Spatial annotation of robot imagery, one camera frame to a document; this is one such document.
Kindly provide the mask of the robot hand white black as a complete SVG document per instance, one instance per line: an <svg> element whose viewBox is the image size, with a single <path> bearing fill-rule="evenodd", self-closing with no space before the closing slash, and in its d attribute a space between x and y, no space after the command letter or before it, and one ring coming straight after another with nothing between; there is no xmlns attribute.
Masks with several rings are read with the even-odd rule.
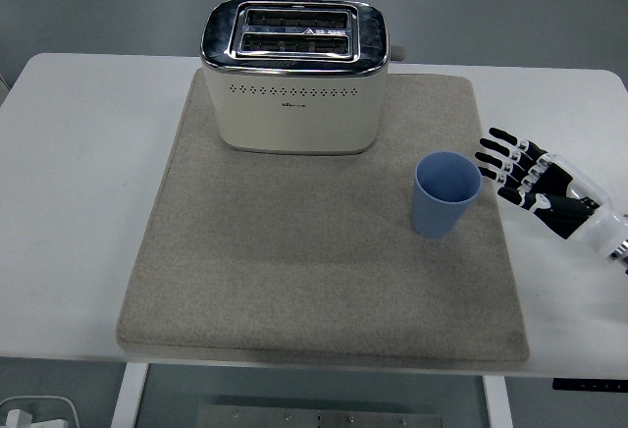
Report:
<svg viewBox="0 0 628 428"><path fill-rule="evenodd" d="M627 261L627 217L609 195L564 158L529 139L491 128L475 154L497 194L530 212L566 241L589 246L611 262Z"/></svg>

